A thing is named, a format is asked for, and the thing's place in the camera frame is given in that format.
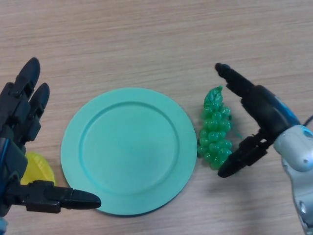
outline toy grapes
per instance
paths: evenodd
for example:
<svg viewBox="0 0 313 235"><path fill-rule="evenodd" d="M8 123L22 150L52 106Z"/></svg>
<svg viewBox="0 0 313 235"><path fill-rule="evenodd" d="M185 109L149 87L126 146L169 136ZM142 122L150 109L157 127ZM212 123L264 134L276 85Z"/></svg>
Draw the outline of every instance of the toy grapes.
<svg viewBox="0 0 313 235"><path fill-rule="evenodd" d="M222 86L206 95L203 104L198 153L212 169L219 169L231 154L232 142L225 139L231 129L230 108L224 105Z"/></svg>

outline grape leaf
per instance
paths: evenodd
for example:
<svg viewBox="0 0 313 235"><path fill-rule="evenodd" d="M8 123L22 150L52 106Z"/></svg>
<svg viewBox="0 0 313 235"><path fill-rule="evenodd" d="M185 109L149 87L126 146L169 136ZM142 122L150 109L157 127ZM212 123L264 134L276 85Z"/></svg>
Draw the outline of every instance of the grape leaf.
<svg viewBox="0 0 313 235"><path fill-rule="evenodd" d="M222 105L223 96L222 96L223 86L218 86L209 91L209 93L204 98L204 107L206 106L218 106Z"/></svg>

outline grape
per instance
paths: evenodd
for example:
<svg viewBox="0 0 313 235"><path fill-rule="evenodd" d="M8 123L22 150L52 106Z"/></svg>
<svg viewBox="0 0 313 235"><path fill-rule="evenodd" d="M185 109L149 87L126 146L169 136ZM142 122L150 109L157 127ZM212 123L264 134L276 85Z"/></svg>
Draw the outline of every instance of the grape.
<svg viewBox="0 0 313 235"><path fill-rule="evenodd" d="M207 149L204 146L198 147L198 153L203 156L206 153Z"/></svg>
<svg viewBox="0 0 313 235"><path fill-rule="evenodd" d="M219 139L219 133L212 131L208 134L208 139L210 142L215 142Z"/></svg>
<svg viewBox="0 0 313 235"><path fill-rule="evenodd" d="M208 126L210 125L211 119L206 119L203 123L203 128L208 129Z"/></svg>
<svg viewBox="0 0 313 235"><path fill-rule="evenodd" d="M225 148L225 149L231 149L231 148L232 148L232 143L231 143L231 141L228 141L228 140L221 140L221 141L218 141L217 144L218 144L221 148Z"/></svg>
<svg viewBox="0 0 313 235"><path fill-rule="evenodd" d="M229 117L229 115L230 115L230 108L222 107L222 108L220 108L220 112L221 112L221 114L222 114L222 116L224 118Z"/></svg>
<svg viewBox="0 0 313 235"><path fill-rule="evenodd" d="M212 161L212 155L210 153L206 153L204 156L203 156L203 159L207 162L207 163L210 163Z"/></svg>
<svg viewBox="0 0 313 235"><path fill-rule="evenodd" d="M217 153L219 151L219 149L220 149L220 146L215 144L215 143L211 143L209 145L209 150L211 153Z"/></svg>
<svg viewBox="0 0 313 235"><path fill-rule="evenodd" d="M231 151L229 149L221 148L218 153L220 164L223 164L230 154Z"/></svg>
<svg viewBox="0 0 313 235"><path fill-rule="evenodd" d="M214 102L211 104L211 107L214 111L217 111L220 108L220 105L219 105L219 103Z"/></svg>
<svg viewBox="0 0 313 235"><path fill-rule="evenodd" d="M225 136L226 136L226 132L224 131L219 131L218 132L218 135L219 135L219 140L224 140L225 139Z"/></svg>
<svg viewBox="0 0 313 235"><path fill-rule="evenodd" d="M215 159L210 166L213 170L218 170L221 167L221 164Z"/></svg>
<svg viewBox="0 0 313 235"><path fill-rule="evenodd" d="M200 145L201 146L208 146L210 144L207 138L200 138Z"/></svg>
<svg viewBox="0 0 313 235"><path fill-rule="evenodd" d="M201 137L207 137L207 135L208 135L208 131L207 131L207 130L202 129L202 130L200 131L200 138L201 138Z"/></svg>
<svg viewBox="0 0 313 235"><path fill-rule="evenodd" d="M214 112L212 118L219 121L222 119L222 114L220 112Z"/></svg>
<svg viewBox="0 0 313 235"><path fill-rule="evenodd" d="M202 119L207 119L207 118L211 117L212 113L213 113L212 108L207 106L203 109L201 117L202 117Z"/></svg>
<svg viewBox="0 0 313 235"><path fill-rule="evenodd" d="M230 131L230 129L231 129L230 121L228 121L226 119L221 120L219 123L219 129L223 130L225 132Z"/></svg>
<svg viewBox="0 0 313 235"><path fill-rule="evenodd" d="M210 131L215 131L219 126L218 122L215 119L208 119L205 124L206 128Z"/></svg>

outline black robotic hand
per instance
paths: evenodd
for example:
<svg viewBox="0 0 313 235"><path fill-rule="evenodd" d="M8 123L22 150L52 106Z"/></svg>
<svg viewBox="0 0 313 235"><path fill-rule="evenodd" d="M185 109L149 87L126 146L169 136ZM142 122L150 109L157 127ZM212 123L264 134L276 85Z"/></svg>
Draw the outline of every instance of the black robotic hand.
<svg viewBox="0 0 313 235"><path fill-rule="evenodd" d="M49 86L43 83L35 92L40 74L37 58L30 59L14 83L8 82L0 93L0 216L11 205L28 211L59 213L66 209L95 209L101 200L94 194L54 186L49 181L20 185L26 167L25 144L34 141L49 100Z"/></svg>
<svg viewBox="0 0 313 235"><path fill-rule="evenodd" d="M226 178L256 163L267 154L267 149L280 134L301 123L267 88L254 85L228 65L217 63L215 69L226 80L227 88L241 98L242 106L260 128L256 135L245 138L221 166L218 175Z"/></svg>

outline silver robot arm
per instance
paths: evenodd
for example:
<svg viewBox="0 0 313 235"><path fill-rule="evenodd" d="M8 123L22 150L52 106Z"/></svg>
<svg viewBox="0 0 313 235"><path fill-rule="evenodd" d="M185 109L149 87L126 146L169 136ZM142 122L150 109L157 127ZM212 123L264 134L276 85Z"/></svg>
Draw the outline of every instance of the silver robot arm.
<svg viewBox="0 0 313 235"><path fill-rule="evenodd" d="M296 125L274 142L291 181L293 202L305 235L313 235L313 132Z"/></svg>

